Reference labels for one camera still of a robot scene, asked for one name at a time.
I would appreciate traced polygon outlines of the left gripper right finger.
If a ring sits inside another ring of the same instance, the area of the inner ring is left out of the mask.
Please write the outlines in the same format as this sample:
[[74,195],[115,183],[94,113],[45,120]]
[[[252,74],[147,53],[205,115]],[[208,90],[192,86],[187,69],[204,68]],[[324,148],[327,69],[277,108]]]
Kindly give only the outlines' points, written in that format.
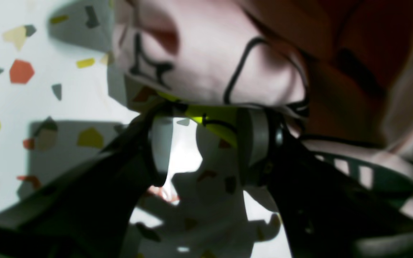
[[241,183],[265,187],[294,258],[413,258],[413,219],[318,160],[282,115],[238,109]]

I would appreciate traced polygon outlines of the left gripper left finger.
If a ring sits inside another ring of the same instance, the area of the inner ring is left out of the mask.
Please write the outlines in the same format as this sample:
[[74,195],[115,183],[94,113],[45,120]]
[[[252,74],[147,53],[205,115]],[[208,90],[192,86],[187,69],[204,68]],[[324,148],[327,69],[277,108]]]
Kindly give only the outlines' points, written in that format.
[[0,254],[117,258],[139,198],[165,184],[174,111],[157,107],[97,156],[0,212]]

